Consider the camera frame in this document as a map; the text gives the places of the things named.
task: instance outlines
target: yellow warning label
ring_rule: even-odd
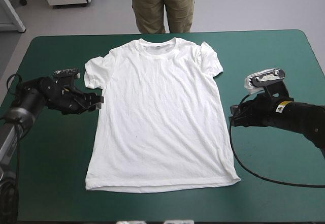
[[[276,108],[275,112],[282,113],[283,110],[284,110],[284,107],[285,107],[287,104],[291,103],[291,102],[292,102],[292,101],[283,101],[283,102],[281,102],[281,103],[278,105],[278,107]]]

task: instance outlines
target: gray floor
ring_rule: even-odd
[[[300,29],[325,71],[325,0],[196,0],[192,32]],[[86,8],[53,9],[28,0],[16,11],[27,31],[0,33],[0,102],[34,37],[139,33],[131,0],[92,0]]]

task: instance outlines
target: green table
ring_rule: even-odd
[[[286,71],[285,83],[296,101],[324,104],[324,75],[299,30],[37,37],[18,73],[26,81],[78,67],[83,76],[84,64],[111,48],[133,39],[163,42],[174,36],[197,44],[206,41],[218,52],[224,72],[215,81],[226,116],[229,106],[247,94],[244,78],[267,68]],[[83,79],[76,85],[92,91],[84,87]],[[1,114],[12,99],[6,96]],[[97,118],[98,112],[62,116],[44,109],[21,143],[19,220],[325,221],[325,189],[265,182],[237,163],[242,181],[228,187],[157,194],[86,191]],[[239,157],[254,171],[283,181],[325,183],[325,161],[302,135],[270,127],[237,127],[233,137]]]

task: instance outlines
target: khaki pants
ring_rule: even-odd
[[[143,34],[164,34],[164,5],[169,31],[186,33],[193,20],[194,0],[132,0],[137,26]]]

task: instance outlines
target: t-shirt sleeve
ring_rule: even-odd
[[[197,56],[197,64],[202,73],[207,76],[215,77],[223,72],[217,53],[203,42]]]
[[[115,57],[110,51],[105,57],[90,59],[86,64],[84,76],[87,88],[105,88],[113,75]]]

